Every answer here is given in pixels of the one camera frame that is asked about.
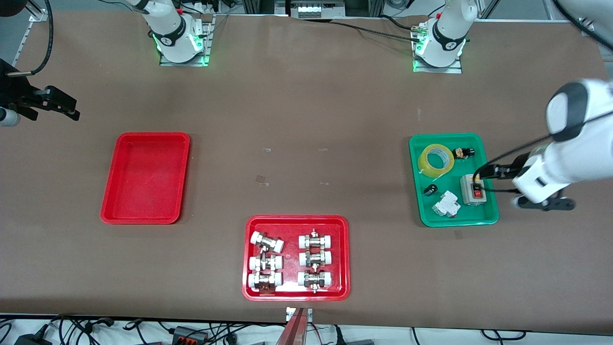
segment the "empty red tray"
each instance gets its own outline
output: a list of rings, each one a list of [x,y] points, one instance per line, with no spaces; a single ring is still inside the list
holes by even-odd
[[[323,266],[323,271],[332,273],[332,285],[326,291],[317,293],[298,285],[298,272],[307,268],[300,266],[298,254],[304,249],[298,247],[298,236],[308,235],[315,229],[319,235],[330,235],[332,264]],[[267,237],[278,237],[285,241],[281,256],[283,284],[273,293],[259,293],[247,285],[249,257],[256,256],[260,248],[251,244],[254,231]],[[245,252],[243,256],[243,295],[250,301],[341,301],[349,296],[349,225],[339,215],[254,215],[247,221],[245,231]]]
[[[109,224],[171,224],[181,212],[189,136],[130,132],[117,139],[100,218]]]

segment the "clear tape roll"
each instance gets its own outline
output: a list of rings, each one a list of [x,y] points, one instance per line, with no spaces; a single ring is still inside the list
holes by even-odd
[[[430,162],[428,162],[428,155],[439,156],[443,161],[443,167],[440,169],[433,167]],[[437,179],[448,173],[451,168],[454,167],[454,156],[447,147],[441,144],[428,145],[421,155],[419,155],[419,158],[417,159],[417,166],[419,167],[420,173],[433,179]]]

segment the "brown mat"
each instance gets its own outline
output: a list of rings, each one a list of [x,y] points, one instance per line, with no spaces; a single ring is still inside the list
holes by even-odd
[[[558,87],[606,77],[570,25],[475,23],[458,76],[413,73],[407,42],[280,17],[230,17],[209,67],[161,68],[140,15],[55,17],[51,61],[31,82],[75,97],[82,119],[44,113],[1,130],[2,312],[280,322],[292,304],[318,323],[613,331],[613,181],[571,186],[573,212],[515,210],[499,195],[496,225],[459,233],[420,223],[410,177],[410,136],[473,131],[493,157],[546,132]],[[34,25],[18,67],[36,67],[46,41],[47,24]],[[126,131],[191,136],[177,224],[101,222]],[[245,300],[253,214],[345,216],[349,298]]]

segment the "green tray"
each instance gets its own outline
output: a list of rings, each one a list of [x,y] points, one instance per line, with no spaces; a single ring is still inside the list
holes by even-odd
[[[445,175],[435,179],[427,177],[419,172],[417,159],[430,144],[441,144],[453,151],[458,147],[474,148],[474,157],[466,160],[456,160],[454,167]],[[463,227],[467,225],[490,225],[498,221],[498,204],[494,192],[486,192],[487,202],[483,205],[468,206],[462,202],[462,191],[460,189],[460,177],[472,174],[478,167],[487,163],[483,142],[474,133],[446,133],[446,134],[418,134],[409,140],[409,151],[411,152],[411,164],[413,166],[413,179],[419,205],[419,217],[424,225],[432,228],[440,227]],[[436,167],[435,159],[429,160]],[[432,195],[425,196],[424,189],[434,183],[438,191]],[[492,188],[492,181],[484,180],[486,188]],[[440,216],[432,210],[432,206],[439,202],[441,195],[449,190],[458,197],[461,205],[457,217],[449,218]]]

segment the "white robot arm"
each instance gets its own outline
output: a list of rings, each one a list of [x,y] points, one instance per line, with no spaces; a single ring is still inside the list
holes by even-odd
[[[427,34],[415,54],[434,67],[451,65],[462,54],[466,34],[477,19],[477,12],[474,0],[445,0],[440,17],[420,25],[427,28]]]
[[[151,28],[161,53],[173,63],[191,60],[204,49],[202,20],[179,15],[171,0],[128,0]]]
[[[554,2],[567,14],[598,21],[601,29],[613,33],[613,1]],[[522,195],[512,202],[520,208],[571,210],[575,204],[562,195],[565,187],[613,177],[613,82],[582,79],[562,86],[549,100],[545,119],[553,142],[510,165],[485,166],[480,175],[512,179]]]
[[[575,17],[599,25],[613,37],[613,1],[611,0],[554,0]],[[475,0],[445,0],[445,6],[436,18],[421,24],[427,29],[422,44],[415,54],[434,67],[447,67],[462,54],[468,30],[477,18]]]

